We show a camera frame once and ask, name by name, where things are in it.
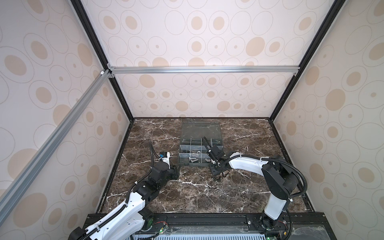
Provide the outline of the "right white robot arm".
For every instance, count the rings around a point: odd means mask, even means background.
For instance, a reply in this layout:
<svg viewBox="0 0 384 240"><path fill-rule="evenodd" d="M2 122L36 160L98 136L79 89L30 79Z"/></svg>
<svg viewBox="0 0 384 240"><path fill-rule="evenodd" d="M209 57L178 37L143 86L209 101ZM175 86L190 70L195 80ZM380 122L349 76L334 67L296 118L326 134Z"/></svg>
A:
<svg viewBox="0 0 384 240"><path fill-rule="evenodd" d="M234 169L245 170L265 178L271 193L262 215L265 224L274 225L281 213L287 210L291 200L307 191L308 183L303 173L284 159L279 159L279 155L274 158L237 152L226 154L217 146L206 149L211 158L210 170L214 176Z"/></svg>

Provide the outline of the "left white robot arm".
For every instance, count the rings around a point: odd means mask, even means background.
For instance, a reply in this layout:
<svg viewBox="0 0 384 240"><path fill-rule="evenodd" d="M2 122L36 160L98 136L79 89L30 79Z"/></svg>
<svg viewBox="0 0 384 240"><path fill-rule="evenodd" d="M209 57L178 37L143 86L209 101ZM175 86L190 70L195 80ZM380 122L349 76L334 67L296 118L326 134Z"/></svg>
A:
<svg viewBox="0 0 384 240"><path fill-rule="evenodd" d="M144 208L153 201L170 180L177 180L180 170L168 162L153 162L150 171L134 183L126 199L101 220L86 229L77 227L69 240L127 240L140 231L148 217Z"/></svg>

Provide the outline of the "clear plastic organizer box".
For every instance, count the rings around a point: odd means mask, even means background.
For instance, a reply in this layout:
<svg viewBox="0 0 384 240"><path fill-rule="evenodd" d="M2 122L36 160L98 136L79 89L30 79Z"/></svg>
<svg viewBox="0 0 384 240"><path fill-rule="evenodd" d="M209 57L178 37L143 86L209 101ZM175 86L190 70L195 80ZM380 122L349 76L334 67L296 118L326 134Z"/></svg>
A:
<svg viewBox="0 0 384 240"><path fill-rule="evenodd" d="M182 123L179 164L189 167L208 167L211 158L206 147L213 145L223 149L220 123L189 120Z"/></svg>

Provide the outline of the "black base frame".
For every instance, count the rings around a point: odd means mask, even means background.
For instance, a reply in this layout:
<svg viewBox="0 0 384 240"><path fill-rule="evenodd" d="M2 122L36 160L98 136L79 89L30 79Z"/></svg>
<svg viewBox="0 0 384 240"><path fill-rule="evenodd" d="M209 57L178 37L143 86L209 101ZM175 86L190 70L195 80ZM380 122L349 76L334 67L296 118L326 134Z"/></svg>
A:
<svg viewBox="0 0 384 240"><path fill-rule="evenodd" d="M265 213L154 214L144 209L127 217L88 215L70 240L334 240L325 214Z"/></svg>

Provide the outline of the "horizontal aluminium rail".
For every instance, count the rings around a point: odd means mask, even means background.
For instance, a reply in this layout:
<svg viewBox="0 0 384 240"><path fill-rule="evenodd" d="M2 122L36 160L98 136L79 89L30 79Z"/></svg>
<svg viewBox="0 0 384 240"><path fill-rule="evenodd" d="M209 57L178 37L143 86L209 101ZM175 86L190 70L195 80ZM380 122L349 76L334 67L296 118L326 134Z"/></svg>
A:
<svg viewBox="0 0 384 240"><path fill-rule="evenodd" d="M297 73L299 66L111 67L112 74Z"/></svg>

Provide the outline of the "left black corner post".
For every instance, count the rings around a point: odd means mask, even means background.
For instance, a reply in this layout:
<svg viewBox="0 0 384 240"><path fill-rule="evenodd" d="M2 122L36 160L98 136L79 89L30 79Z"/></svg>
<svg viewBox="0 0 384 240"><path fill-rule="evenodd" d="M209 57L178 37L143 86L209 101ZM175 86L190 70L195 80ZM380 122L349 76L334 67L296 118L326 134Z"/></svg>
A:
<svg viewBox="0 0 384 240"><path fill-rule="evenodd" d="M83 3L79 0L71 0L70 1L74 10L75 10L75 13L77 15L77 17L79 18L83 28L84 28L84 31L88 37L88 39L90 40L90 43L97 55L97 58L98 60L100 61L102 67L104 70L110 70L109 66L108 66L108 59L105 55L105 52L102 48L102 45L101 45L101 42L99 41L99 38L97 37L96 35L96 32L92 26L92 23L86 13L86 9L83 5ZM129 109L128 107L128 104L127 104L127 101L123 95L123 92L118 84L118 81L116 79L116 77L110 77L109 78L109 81L118 97L118 100L120 101L122 107L123 107L123 110L126 114L126 116L128 117L129 121L132 122L135 118L133 117L133 114L131 112L131 110Z"/></svg>

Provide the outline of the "black corner post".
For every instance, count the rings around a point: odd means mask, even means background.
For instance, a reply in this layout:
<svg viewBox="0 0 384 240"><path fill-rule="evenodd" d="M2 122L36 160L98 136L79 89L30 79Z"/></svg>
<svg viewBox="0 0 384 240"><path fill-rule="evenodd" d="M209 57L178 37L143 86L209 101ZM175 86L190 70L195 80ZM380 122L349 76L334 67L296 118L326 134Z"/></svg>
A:
<svg viewBox="0 0 384 240"><path fill-rule="evenodd" d="M277 118L278 114L280 113L281 109L283 108L285 102L287 101L289 95L293 91L295 85L297 84L298 80L300 79L301 75L304 73L304 70L310 63L312 57L315 55L316 50L319 48L320 44L324 40L326 34L330 30L333 22L337 18L338 14L340 13L341 9L343 8L344 4L347 1L345 0L336 0L331 5L330 10L326 14L324 20L322 21L319 30L316 32L314 39L312 40L311 44L309 45L309 48L307 49L306 53L304 54L303 59L301 60L299 64L299 70L289 81L288 86L286 87L285 91L283 92L283 95L281 96L277 106L275 107L274 111L272 112L272 115L270 116L269 120L272 124L275 119Z"/></svg>
<svg viewBox="0 0 384 240"><path fill-rule="evenodd" d="M75 10L75 13L77 15L77 17L79 18L83 28L84 28L84 31L88 37L88 39L90 40L90 43L97 55L97 58L98 60L100 61L102 67L104 70L110 70L109 66L108 66L108 59L105 55L105 52L102 48L102 45L101 45L101 42L99 41L99 38L97 37L96 35L96 32L92 26L92 23L86 13L86 9L83 5L83 3L79 0L71 0L70 1L74 10ZM127 101L123 95L123 92L118 84L118 81L116 79L116 77L110 77L109 78L109 81L118 97L118 100L120 101L122 107L123 107L123 110L126 114L126 116L128 117L129 121L132 122L135 118L133 117L133 114L131 112L131 110L129 109L128 107L128 104L127 104Z"/></svg>

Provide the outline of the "diagonal aluminium rail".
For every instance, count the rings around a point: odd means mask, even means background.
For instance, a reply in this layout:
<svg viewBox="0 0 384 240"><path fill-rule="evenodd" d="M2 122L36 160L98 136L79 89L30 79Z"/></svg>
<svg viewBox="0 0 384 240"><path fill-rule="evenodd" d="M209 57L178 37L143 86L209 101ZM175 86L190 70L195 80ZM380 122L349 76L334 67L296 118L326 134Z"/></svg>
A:
<svg viewBox="0 0 384 240"><path fill-rule="evenodd" d="M13 181L10 188L5 192L4 197L1 199L1 225L4 224L12 210L110 75L111 70L105 69L103 73L94 80L79 101L70 109L59 126L36 152L23 171Z"/></svg>

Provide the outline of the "right black corner post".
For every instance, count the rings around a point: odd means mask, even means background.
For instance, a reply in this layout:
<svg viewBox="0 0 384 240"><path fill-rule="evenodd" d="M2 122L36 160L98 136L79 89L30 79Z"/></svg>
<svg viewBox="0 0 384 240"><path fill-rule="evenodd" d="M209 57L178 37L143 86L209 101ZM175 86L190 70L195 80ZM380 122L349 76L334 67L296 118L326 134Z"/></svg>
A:
<svg viewBox="0 0 384 240"><path fill-rule="evenodd" d="M326 34L330 30L333 22L337 18L338 14L340 13L341 9L343 8L344 4L347 1L345 0L336 0L331 5L330 10L326 14L324 20L322 21L319 30L316 32L314 39L312 40L311 44L309 45L309 48L307 49L306 53L304 54L303 59L301 60L299 64L299 70L289 81L288 86L286 87L285 91L283 92L283 95L281 96L277 106L275 107L274 111L272 112L272 115L270 116L269 120L272 124L275 119L277 118L278 114L280 113L281 109L283 108L285 102L287 101L289 95L293 91L295 85L297 84L298 80L300 79L301 75L304 73L304 70L310 63L312 57L315 55L316 50L319 48L320 44L324 40Z"/></svg>

